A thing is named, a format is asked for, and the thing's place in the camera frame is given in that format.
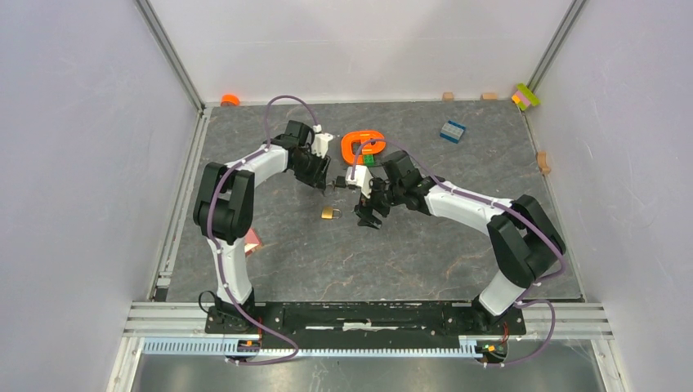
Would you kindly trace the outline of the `brass padlock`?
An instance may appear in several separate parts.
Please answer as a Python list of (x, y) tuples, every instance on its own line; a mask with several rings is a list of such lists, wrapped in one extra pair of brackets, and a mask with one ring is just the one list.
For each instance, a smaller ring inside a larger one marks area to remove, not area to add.
[(335, 207), (324, 207), (320, 213), (320, 218), (323, 220), (336, 220), (342, 217), (342, 211)]

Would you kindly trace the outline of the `black key with cord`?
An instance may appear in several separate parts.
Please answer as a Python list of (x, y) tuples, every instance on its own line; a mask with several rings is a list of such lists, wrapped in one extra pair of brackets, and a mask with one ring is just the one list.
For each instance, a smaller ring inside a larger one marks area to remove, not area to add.
[(336, 176), (332, 180), (329, 180), (326, 184), (325, 191), (326, 192), (333, 192), (336, 191), (337, 189), (346, 189), (347, 188), (347, 181), (345, 176)]

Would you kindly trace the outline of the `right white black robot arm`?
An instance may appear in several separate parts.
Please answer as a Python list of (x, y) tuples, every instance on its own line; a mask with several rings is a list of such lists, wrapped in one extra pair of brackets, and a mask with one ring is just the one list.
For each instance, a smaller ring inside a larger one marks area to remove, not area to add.
[(565, 262), (566, 245), (535, 198), (492, 198), (439, 176), (423, 176), (403, 150), (389, 154), (383, 168), (384, 178), (362, 165), (346, 170), (346, 185), (360, 189), (355, 206), (360, 226), (378, 229), (393, 207), (404, 205), (488, 236), (499, 270), (472, 301), (472, 323), (478, 331), (495, 332), (529, 288), (549, 277), (555, 263)]

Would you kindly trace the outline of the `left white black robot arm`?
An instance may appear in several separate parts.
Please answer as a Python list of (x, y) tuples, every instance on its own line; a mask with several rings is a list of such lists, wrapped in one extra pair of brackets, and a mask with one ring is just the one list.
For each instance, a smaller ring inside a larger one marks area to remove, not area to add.
[(270, 177), (291, 171), (303, 184), (324, 190), (332, 140), (333, 135), (319, 125), (291, 120), (282, 134), (252, 153), (204, 168), (193, 217), (215, 258), (217, 291), (208, 310), (214, 323), (243, 333), (257, 321), (245, 252), (255, 189)]

